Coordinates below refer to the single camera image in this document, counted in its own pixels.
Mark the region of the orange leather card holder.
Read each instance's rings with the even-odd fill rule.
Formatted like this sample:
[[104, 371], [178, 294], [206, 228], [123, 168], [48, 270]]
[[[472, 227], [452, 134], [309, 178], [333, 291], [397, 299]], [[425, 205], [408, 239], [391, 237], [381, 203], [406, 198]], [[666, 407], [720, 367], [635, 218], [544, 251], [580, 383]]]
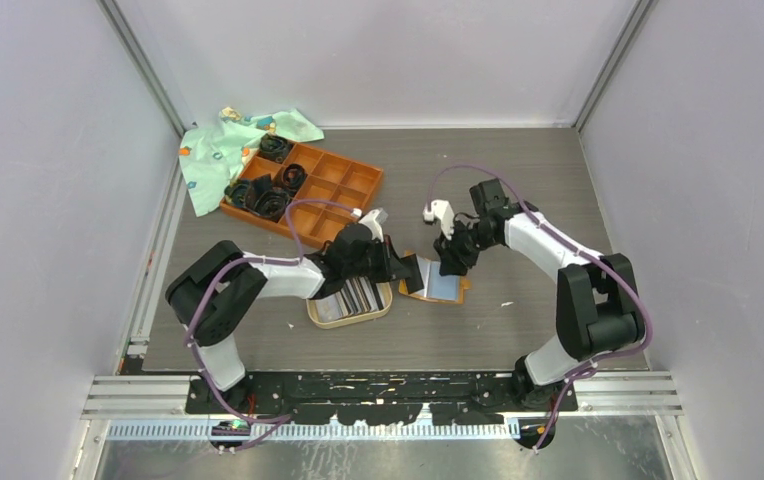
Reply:
[[[415, 253], [406, 251], [405, 256], [410, 254]], [[419, 257], [422, 259], [421, 270], [425, 281], [425, 293], [402, 295], [432, 303], [463, 304], [465, 292], [471, 288], [470, 281], [464, 276], [441, 276], [439, 261]]]

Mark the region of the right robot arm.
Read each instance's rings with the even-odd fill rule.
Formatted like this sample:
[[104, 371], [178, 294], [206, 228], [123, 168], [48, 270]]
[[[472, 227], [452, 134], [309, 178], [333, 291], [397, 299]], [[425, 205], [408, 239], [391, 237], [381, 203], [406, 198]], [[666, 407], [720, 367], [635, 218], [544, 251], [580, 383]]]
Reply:
[[441, 199], [424, 206], [424, 222], [440, 227], [433, 247], [441, 275], [464, 276], [481, 252], [503, 246], [529, 259], [556, 286], [554, 336], [519, 358], [511, 375], [520, 407], [540, 409], [560, 382], [645, 340], [648, 327], [626, 256], [604, 255], [571, 239], [534, 205], [507, 197], [498, 179], [480, 182], [469, 193], [473, 214], [457, 213]]

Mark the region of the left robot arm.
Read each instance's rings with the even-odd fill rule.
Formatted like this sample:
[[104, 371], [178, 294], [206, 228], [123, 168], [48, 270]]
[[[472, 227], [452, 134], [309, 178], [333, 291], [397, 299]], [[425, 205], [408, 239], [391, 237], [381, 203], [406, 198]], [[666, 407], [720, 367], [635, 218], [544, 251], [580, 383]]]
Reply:
[[252, 304], [281, 297], [320, 300], [353, 279], [423, 282], [414, 255], [399, 256], [389, 236], [354, 222], [321, 249], [295, 258], [256, 256], [220, 241], [171, 282], [164, 298], [212, 385], [211, 400], [235, 413], [248, 403], [250, 388], [233, 334]]

